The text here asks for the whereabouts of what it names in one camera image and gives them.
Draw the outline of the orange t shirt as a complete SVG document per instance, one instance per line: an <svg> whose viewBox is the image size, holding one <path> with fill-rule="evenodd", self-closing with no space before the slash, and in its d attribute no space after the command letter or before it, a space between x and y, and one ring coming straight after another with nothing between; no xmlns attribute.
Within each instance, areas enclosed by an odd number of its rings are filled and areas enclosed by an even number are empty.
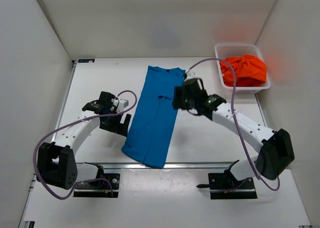
<svg viewBox="0 0 320 228"><path fill-rule="evenodd" d="M265 63L254 55L245 54L239 57L228 57L225 58L225 61L219 62L223 82L228 87L234 85L234 79L232 70L226 62L235 71L237 87L259 87L267 82Z"/></svg>

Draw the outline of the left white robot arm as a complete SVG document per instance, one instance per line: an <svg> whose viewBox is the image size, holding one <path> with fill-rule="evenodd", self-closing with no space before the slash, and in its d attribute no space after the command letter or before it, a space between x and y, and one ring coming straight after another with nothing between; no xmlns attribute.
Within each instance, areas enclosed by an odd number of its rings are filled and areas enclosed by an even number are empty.
<svg viewBox="0 0 320 228"><path fill-rule="evenodd" d="M59 128L52 142L43 140L34 151L36 178L45 188L50 185L69 190L79 182L98 182L102 167L91 162L76 162L76 153L96 129L126 137L132 109L129 101L102 91L97 100L86 103L76 121Z"/></svg>

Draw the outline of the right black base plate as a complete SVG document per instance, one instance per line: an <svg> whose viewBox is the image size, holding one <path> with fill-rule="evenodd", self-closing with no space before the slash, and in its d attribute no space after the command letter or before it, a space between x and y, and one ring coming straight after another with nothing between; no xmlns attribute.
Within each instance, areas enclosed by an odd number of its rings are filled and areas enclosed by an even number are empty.
<svg viewBox="0 0 320 228"><path fill-rule="evenodd" d="M198 189L208 188L211 200L215 199L257 199L252 177L242 181L232 181L224 173L209 173L208 184L198 184Z"/></svg>

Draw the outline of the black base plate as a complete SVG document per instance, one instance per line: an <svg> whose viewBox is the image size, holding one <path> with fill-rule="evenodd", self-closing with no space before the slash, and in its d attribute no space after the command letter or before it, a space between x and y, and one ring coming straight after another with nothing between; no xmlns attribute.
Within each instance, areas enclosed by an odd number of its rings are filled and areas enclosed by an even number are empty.
<svg viewBox="0 0 320 228"><path fill-rule="evenodd" d="M111 186L106 181L99 180L90 183L79 183L75 186L73 197L118 198L120 188L120 173L104 173Z"/></svg>
<svg viewBox="0 0 320 228"><path fill-rule="evenodd" d="M252 177L242 181L232 181L224 173L209 173L208 184L198 184L198 189L208 188L211 200L215 199L257 199Z"/></svg>

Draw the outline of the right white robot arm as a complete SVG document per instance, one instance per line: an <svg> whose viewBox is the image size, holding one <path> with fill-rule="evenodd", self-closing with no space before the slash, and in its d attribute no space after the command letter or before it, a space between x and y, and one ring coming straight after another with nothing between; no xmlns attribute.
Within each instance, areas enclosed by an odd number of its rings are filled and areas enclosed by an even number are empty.
<svg viewBox="0 0 320 228"><path fill-rule="evenodd" d="M224 171L233 182L252 176L276 180L295 159L287 131L262 126L236 111L223 97L208 95L200 78L187 79L175 87L172 105L174 109L195 109L197 116L222 125L257 152L257 156L235 161Z"/></svg>

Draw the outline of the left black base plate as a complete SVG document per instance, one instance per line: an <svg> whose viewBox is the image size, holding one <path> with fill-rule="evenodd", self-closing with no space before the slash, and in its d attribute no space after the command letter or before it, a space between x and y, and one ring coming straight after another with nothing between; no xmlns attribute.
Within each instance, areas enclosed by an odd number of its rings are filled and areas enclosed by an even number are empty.
<svg viewBox="0 0 320 228"><path fill-rule="evenodd" d="M118 198L120 188L120 173L104 173L111 186L106 181L99 180L90 183L79 183L75 186L73 197Z"/></svg>

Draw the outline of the white plastic basket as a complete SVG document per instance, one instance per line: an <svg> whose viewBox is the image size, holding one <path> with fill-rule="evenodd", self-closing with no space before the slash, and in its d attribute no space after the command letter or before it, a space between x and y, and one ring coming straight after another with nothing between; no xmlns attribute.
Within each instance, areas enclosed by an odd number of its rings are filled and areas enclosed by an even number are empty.
<svg viewBox="0 0 320 228"><path fill-rule="evenodd" d="M239 56L243 56L245 54L249 54L249 55L254 55L254 56L260 58L264 62L263 56L260 53L258 47L255 45L252 45L252 44L222 43L222 44L215 45L214 51L215 51L215 57L220 59L221 61L225 61L225 58L228 58L228 57L239 57ZM233 86L228 87L223 82L220 61L217 61L217 68L218 68L219 77L220 77L220 81L221 81L222 86L226 90L232 92ZM235 92L239 93L239 94L255 94L255 93L259 92L260 90L268 89L270 86L271 86L271 82L270 82L270 79L267 74L267 80L264 85L259 86L259 87L237 87L236 86Z"/></svg>

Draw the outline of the blue t shirt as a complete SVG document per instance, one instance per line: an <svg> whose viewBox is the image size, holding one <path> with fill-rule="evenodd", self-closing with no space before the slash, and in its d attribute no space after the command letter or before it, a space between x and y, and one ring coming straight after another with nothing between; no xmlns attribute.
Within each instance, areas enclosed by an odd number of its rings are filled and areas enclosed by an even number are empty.
<svg viewBox="0 0 320 228"><path fill-rule="evenodd" d="M144 85L122 152L146 166L163 168L178 111L173 108L175 87L185 70L148 66Z"/></svg>

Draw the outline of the dark label sticker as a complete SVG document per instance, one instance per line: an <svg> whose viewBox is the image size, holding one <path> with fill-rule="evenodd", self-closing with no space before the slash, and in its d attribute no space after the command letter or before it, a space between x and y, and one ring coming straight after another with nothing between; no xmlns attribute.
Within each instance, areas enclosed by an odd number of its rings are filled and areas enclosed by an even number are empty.
<svg viewBox="0 0 320 228"><path fill-rule="evenodd" d="M94 63L95 59L78 59L77 63Z"/></svg>

